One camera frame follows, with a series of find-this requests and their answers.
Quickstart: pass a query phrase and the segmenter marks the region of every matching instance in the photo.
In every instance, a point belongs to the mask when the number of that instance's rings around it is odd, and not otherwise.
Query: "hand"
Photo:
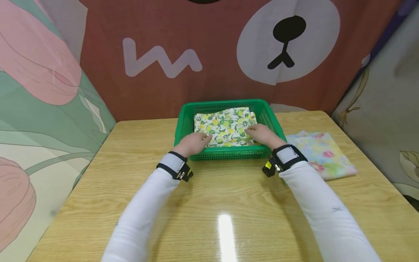
[[[184,157],[190,157],[192,155],[200,153],[211,141],[212,135],[206,135],[205,133],[192,133],[179,142],[172,151],[180,154]]]
[[[268,146],[271,150],[287,144],[284,140],[272,132],[272,130],[270,130],[266,125],[252,125],[244,131],[254,140]]]

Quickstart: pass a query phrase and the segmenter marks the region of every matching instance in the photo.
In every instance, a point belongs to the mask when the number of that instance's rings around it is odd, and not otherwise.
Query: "pastel flower print towel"
[[[297,147],[308,163],[324,180],[352,176],[358,173],[328,133],[301,131],[287,136],[289,144]]]
[[[244,130],[257,124],[256,116],[248,107],[237,107],[211,114],[194,116],[194,132],[212,135],[208,147],[255,145]]]

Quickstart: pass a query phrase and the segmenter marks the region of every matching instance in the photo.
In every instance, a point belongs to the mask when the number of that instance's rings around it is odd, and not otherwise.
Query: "wrist strap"
[[[278,153],[280,153],[282,150],[286,148],[290,148],[292,151],[290,151],[289,154],[284,155],[285,157],[281,160],[278,157]],[[265,175],[271,177],[275,175],[275,171],[283,172],[285,170],[290,169],[291,166],[295,163],[301,161],[307,161],[307,158],[300,152],[300,150],[298,150],[298,148],[296,148],[293,145],[283,145],[272,151],[272,157],[262,168],[262,171],[265,173]]]
[[[173,179],[184,180],[186,182],[194,175],[191,168],[186,164],[187,158],[180,154],[170,151],[166,154],[156,168],[161,168],[168,172]]]
[[[182,156],[181,154],[179,154],[179,153],[176,153],[176,152],[174,152],[174,151],[169,151],[169,153],[168,154],[172,154],[172,155],[175,155],[175,156],[177,156],[177,157],[179,157],[183,162],[188,162],[188,158],[186,158],[186,157],[184,157],[184,156]]]

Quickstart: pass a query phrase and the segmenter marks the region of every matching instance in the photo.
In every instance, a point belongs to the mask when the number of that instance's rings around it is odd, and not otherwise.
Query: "lemon print cloth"
[[[194,132],[212,135],[208,147],[258,145],[244,132],[254,124],[257,124],[256,116],[248,107],[229,108],[194,116]]]

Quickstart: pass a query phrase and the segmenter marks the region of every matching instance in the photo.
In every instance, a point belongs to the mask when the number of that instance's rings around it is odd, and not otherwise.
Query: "green plastic basket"
[[[215,113],[232,107],[248,107],[256,115],[260,124],[268,126],[279,137],[285,139],[284,132],[269,104],[262,99],[211,101],[187,103],[182,106],[175,133],[175,145],[194,131],[194,115]],[[190,157],[191,160],[249,159],[265,158],[271,153],[265,145],[205,148],[201,153]]]

